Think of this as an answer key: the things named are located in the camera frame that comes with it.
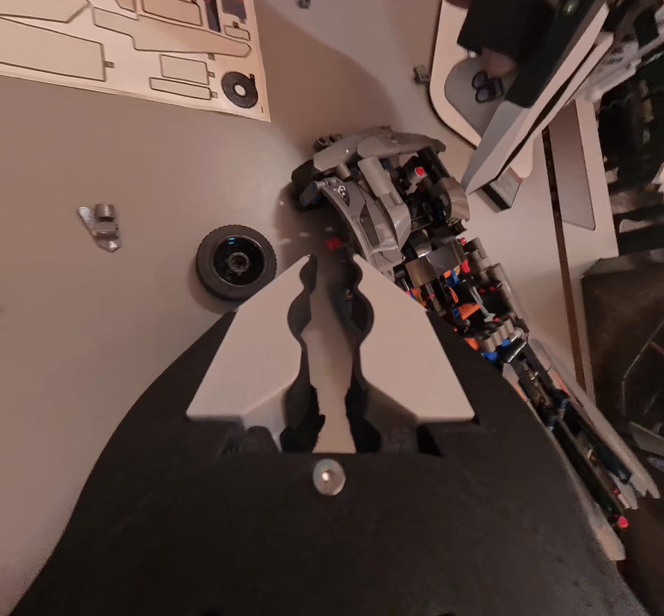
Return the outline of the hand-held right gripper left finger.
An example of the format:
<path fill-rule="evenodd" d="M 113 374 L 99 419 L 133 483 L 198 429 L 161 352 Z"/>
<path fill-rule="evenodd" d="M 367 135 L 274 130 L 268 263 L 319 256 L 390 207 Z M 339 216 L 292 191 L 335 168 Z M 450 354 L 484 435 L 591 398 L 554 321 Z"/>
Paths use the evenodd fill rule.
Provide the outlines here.
<path fill-rule="evenodd" d="M 237 308 L 188 406 L 190 420 L 259 427 L 284 452 L 313 452 L 325 416 L 303 331 L 316 282 L 317 258 L 307 255 Z"/>

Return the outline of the small grey lego piece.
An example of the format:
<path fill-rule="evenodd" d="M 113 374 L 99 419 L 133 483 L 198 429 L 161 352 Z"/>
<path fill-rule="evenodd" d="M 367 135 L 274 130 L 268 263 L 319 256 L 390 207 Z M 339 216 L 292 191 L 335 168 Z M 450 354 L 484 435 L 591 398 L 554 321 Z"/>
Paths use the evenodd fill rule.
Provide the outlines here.
<path fill-rule="evenodd" d="M 97 203 L 93 207 L 79 207 L 77 213 L 97 247 L 108 253 L 121 248 L 119 221 L 114 205 Z"/>

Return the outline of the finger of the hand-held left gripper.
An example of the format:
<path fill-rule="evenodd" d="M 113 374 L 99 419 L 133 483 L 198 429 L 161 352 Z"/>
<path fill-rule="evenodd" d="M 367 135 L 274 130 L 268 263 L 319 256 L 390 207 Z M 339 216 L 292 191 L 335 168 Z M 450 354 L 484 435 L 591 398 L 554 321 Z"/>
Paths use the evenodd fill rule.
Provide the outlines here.
<path fill-rule="evenodd" d="M 579 71 L 582 71 L 582 78 L 585 78 L 609 50 L 613 39 L 613 36 L 597 36 L 591 41 L 583 37 L 532 106 L 525 107 L 505 100 L 498 107 L 463 174 L 461 187 L 467 195 L 474 193 L 501 173 L 511 154 L 524 139 L 528 139 L 528 133 L 536 119 L 563 84 L 574 82 Z"/>
<path fill-rule="evenodd" d="M 505 100 L 542 108 L 569 81 L 590 52 L 609 13 L 606 3 L 561 3 L 534 55 L 520 68 Z"/>

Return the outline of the white sticker sheet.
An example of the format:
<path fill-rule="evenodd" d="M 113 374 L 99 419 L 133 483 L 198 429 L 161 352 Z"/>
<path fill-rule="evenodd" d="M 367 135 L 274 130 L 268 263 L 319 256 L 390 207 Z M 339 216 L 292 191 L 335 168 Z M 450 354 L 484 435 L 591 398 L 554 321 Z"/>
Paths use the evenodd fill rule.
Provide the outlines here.
<path fill-rule="evenodd" d="M 253 0 L 1 0 L 1 75 L 270 122 Z"/>

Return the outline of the black lego wheel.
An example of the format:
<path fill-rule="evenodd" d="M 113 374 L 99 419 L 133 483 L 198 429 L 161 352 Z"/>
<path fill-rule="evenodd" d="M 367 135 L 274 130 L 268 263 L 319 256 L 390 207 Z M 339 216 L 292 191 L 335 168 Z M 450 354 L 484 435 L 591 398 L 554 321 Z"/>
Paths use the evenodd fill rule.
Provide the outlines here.
<path fill-rule="evenodd" d="M 195 270 L 212 296 L 244 302 L 275 279 L 278 260 L 269 240 L 257 230 L 225 225 L 201 241 Z"/>

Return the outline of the white book stand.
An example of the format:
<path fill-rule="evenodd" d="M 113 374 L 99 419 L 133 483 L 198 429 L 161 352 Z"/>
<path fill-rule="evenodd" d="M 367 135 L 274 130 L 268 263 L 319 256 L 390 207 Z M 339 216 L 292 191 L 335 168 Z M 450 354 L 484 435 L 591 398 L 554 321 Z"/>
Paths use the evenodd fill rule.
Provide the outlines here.
<path fill-rule="evenodd" d="M 516 74 L 512 73 L 498 85 L 499 97 L 485 103 L 476 100 L 477 89 L 471 81 L 483 70 L 474 61 L 474 54 L 458 45 L 458 36 L 465 21 L 466 10 L 442 2 L 437 24 L 429 94 L 437 115 L 444 124 L 478 147 L 494 116 L 505 99 Z"/>

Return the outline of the grey lego car model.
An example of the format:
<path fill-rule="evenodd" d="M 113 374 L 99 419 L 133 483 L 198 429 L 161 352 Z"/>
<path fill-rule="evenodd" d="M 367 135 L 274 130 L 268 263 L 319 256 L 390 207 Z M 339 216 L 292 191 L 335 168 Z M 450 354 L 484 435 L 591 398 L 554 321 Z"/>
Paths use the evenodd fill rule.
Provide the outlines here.
<path fill-rule="evenodd" d="M 292 173 L 295 205 L 334 208 L 343 238 L 328 240 L 361 256 L 424 312 L 447 322 L 502 374 L 552 431 L 599 511 L 616 531 L 640 495 L 659 490 L 616 429 L 552 354 L 533 338 L 500 263 L 478 238 L 463 238 L 467 197 L 440 159 L 442 142 L 380 126 L 317 140 Z"/>

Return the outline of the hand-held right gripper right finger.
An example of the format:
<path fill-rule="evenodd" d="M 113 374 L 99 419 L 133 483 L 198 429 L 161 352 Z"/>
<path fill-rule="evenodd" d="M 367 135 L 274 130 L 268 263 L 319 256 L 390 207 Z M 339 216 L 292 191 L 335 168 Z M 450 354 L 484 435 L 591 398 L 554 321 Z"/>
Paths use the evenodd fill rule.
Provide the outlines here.
<path fill-rule="evenodd" d="M 361 256 L 347 274 L 343 323 L 353 357 L 344 406 L 355 451 L 418 452 L 432 426 L 475 422 L 425 309 Z"/>

